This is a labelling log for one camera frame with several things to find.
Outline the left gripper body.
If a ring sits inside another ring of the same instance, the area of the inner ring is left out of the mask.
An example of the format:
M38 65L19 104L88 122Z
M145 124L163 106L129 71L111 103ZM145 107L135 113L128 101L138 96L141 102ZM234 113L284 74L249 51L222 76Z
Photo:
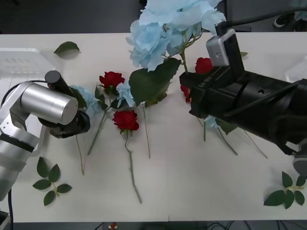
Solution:
M42 125L46 126L50 134L56 138L69 138L78 134L83 134L88 132L91 127L89 115L81 110L78 110L74 119L67 125L51 123L42 118L38 120Z

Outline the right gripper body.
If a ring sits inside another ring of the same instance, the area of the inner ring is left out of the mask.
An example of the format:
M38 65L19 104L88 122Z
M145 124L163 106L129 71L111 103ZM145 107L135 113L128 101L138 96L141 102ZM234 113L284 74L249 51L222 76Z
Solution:
M190 111L197 118L211 115L226 122L247 122L247 113L226 116L239 107L239 98L248 83L248 72L231 67L214 67L209 73L183 73L180 84L190 89Z

